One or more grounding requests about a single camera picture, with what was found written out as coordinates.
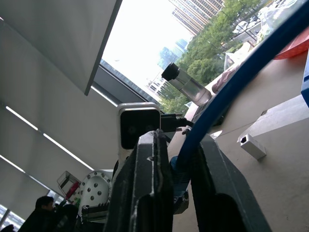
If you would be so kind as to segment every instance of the car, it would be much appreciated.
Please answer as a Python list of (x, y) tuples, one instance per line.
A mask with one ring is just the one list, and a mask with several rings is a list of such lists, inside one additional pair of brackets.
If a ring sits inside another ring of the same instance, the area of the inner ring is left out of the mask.
[(258, 20), (258, 17), (256, 15), (253, 15), (250, 19), (249, 19), (249, 23)]
[(248, 29), (249, 29), (249, 28), (252, 28), (252, 27), (254, 27), (256, 24), (257, 24), (257, 22), (256, 22), (256, 21), (253, 21), (253, 22), (251, 22), (251, 23), (248, 24), (247, 28), (248, 28)]
[(245, 29), (247, 29), (247, 26), (248, 26), (248, 22), (241, 21), (240, 23), (237, 24), (237, 26), (235, 27), (235, 30), (238, 30), (238, 31), (242, 32)]

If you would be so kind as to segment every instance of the black cap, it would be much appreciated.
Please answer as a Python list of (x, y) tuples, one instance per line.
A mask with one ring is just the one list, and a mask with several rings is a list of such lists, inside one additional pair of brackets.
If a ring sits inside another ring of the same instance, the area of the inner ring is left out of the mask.
[(174, 64), (170, 63), (167, 68), (163, 71), (162, 77), (166, 79), (167, 81), (170, 81), (171, 79), (175, 79), (179, 74), (179, 67)]

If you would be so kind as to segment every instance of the black plastic part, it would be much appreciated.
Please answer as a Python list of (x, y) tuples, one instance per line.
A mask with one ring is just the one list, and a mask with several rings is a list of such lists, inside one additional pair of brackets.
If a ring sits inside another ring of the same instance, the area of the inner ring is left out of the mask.
[(116, 177), (105, 232), (171, 232), (173, 188), (161, 130), (141, 136)]
[(176, 117), (175, 114), (161, 115), (161, 130), (164, 132), (176, 131), (178, 127), (193, 127), (194, 123), (185, 117)]
[(206, 136), (202, 147), (189, 165), (199, 231), (270, 232), (241, 172), (210, 136)]
[(161, 76), (167, 81), (170, 81), (172, 79), (175, 79), (178, 76), (178, 74), (179, 74), (179, 67), (174, 63), (170, 63), (163, 71)]

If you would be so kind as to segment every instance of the white camera housing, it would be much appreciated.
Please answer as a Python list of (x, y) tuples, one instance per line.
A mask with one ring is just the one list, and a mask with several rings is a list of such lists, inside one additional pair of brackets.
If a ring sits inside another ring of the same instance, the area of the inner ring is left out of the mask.
[(131, 154), (138, 137), (148, 131), (161, 128), (161, 113), (158, 105), (152, 102), (123, 103), (117, 106), (117, 134), (118, 134), (118, 169), (121, 170), (126, 158)]

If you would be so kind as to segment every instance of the camera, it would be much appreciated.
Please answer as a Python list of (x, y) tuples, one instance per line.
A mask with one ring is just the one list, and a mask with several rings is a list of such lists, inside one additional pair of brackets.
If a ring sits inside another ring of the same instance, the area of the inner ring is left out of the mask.
[(121, 161), (127, 157), (123, 150), (131, 152), (141, 135), (161, 127), (161, 114), (159, 107), (152, 102), (123, 103), (117, 110), (118, 156)]

